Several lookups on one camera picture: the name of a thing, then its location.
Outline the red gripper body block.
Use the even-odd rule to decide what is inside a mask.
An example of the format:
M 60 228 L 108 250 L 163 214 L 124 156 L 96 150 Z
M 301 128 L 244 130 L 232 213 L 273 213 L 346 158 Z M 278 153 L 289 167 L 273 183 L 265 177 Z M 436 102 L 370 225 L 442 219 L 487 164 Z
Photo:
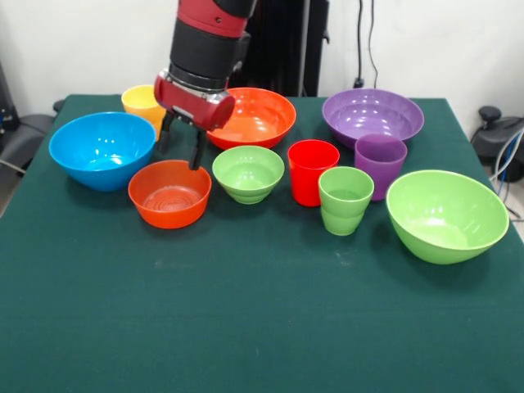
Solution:
M 206 131 L 223 128 L 235 107 L 235 98 L 228 92 L 195 90 L 179 84 L 168 72 L 156 76 L 154 95 L 168 112 Z

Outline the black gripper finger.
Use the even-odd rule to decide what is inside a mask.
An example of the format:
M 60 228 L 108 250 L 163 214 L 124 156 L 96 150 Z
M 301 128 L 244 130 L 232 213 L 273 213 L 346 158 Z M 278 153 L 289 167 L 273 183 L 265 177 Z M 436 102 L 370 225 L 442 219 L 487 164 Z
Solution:
M 170 144 L 170 128 L 174 121 L 174 115 L 167 111 L 161 122 L 160 136 L 158 139 L 158 151 L 161 155 L 164 155 L 169 150 Z
M 206 149 L 207 131 L 197 125 L 192 126 L 196 130 L 196 142 L 189 161 L 190 170 L 198 170 L 201 166 L 201 158 Z

